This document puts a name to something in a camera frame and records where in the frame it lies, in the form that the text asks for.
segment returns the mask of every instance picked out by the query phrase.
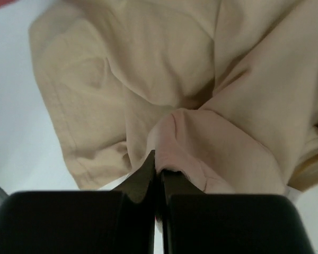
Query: beige fabric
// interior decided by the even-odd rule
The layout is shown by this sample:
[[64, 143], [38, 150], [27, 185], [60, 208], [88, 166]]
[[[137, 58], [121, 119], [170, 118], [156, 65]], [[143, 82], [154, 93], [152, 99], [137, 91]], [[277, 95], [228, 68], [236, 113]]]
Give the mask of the beige fabric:
[[209, 193], [318, 182], [318, 0], [68, 0], [30, 37], [80, 188], [151, 149]]

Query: cloth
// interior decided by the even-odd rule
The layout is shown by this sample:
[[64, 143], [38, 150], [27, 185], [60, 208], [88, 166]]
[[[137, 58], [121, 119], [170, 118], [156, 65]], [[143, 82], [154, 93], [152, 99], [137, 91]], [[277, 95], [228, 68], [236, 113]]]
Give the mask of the cloth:
[[67, 0], [30, 42], [82, 189], [152, 149], [207, 193], [318, 183], [318, 0]]

